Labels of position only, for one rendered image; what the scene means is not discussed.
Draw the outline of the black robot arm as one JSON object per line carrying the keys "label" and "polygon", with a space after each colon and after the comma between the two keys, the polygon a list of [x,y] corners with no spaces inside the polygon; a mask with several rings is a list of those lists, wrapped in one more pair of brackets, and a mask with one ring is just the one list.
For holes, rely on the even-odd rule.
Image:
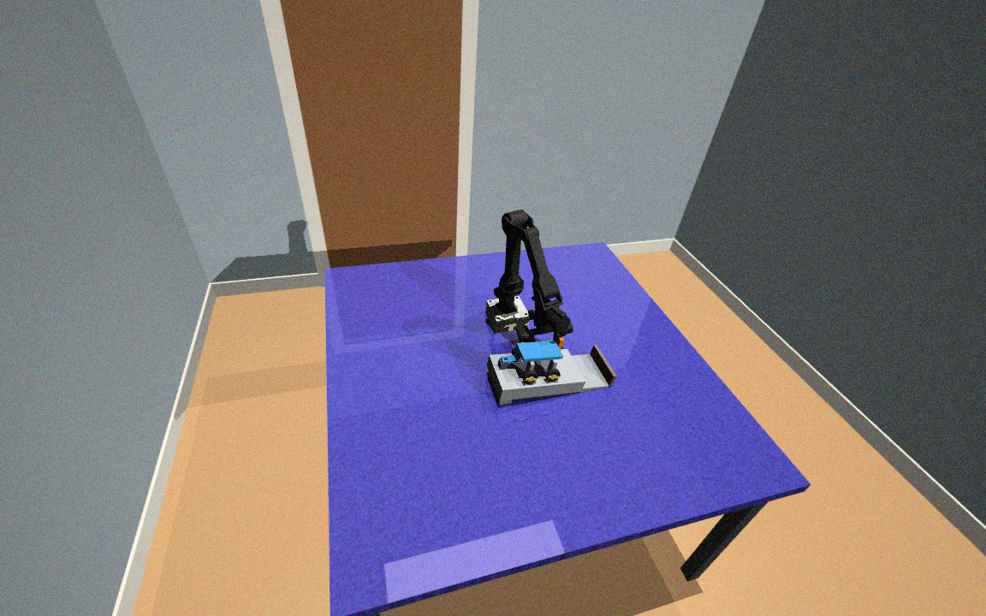
{"label": "black robot arm", "polygon": [[[546,323],[558,333],[562,333],[570,327],[570,318],[567,313],[561,311],[559,305],[562,303],[562,295],[559,291],[558,283],[545,264],[543,247],[539,240],[539,231],[533,223],[533,219],[523,210],[505,213],[502,217],[503,231],[508,236],[506,242],[505,273],[500,278],[498,287],[494,289],[494,295],[498,298],[496,307],[500,313],[516,312],[515,296],[520,295],[524,289],[524,281],[518,275],[520,269],[520,247],[523,240],[526,247],[529,262],[533,273],[532,300],[535,301],[535,311],[528,311],[529,320],[533,320],[536,326],[536,317],[545,320]],[[550,298],[556,297],[555,300]],[[536,315],[536,316],[535,316]]]}

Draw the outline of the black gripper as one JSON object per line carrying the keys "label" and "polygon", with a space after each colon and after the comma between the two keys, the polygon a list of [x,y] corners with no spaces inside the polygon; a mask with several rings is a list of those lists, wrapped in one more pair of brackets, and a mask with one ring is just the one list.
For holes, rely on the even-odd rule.
{"label": "black gripper", "polygon": [[572,323],[570,323],[570,327],[568,327],[567,330],[563,331],[562,333],[558,333],[555,330],[553,330],[550,324],[546,323],[545,320],[540,320],[537,319],[536,317],[535,329],[528,330],[527,326],[518,327],[516,329],[516,333],[518,335],[518,341],[520,341],[520,343],[536,342],[535,335],[542,335],[543,333],[551,333],[551,332],[553,332],[553,341],[558,343],[559,338],[563,338],[563,336],[565,336],[567,333],[573,332],[573,325]]}

